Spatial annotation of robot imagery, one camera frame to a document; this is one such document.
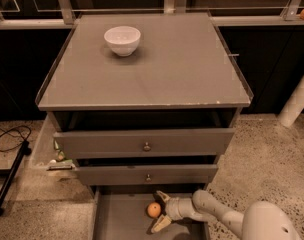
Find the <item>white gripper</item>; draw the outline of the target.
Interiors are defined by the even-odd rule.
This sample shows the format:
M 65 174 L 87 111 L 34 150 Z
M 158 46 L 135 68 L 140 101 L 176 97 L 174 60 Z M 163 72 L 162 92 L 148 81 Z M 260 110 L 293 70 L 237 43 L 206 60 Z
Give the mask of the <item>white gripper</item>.
M 180 201 L 179 197 L 171 198 L 168 194 L 157 190 L 156 194 L 165 203 L 166 215 L 161 215 L 151 228 L 152 233 L 160 232 L 162 229 L 169 226 L 172 221 L 183 219 L 183 215 L 180 213 Z

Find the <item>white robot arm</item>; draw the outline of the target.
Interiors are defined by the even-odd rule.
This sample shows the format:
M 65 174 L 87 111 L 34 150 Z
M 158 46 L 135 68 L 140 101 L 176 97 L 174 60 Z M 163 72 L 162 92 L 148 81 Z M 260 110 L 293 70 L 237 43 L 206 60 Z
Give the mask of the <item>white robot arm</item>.
M 221 224 L 239 240 L 304 240 L 304 143 L 291 102 L 277 116 L 243 115 L 205 190 L 184 198 L 159 191 L 158 233 L 183 219 Z

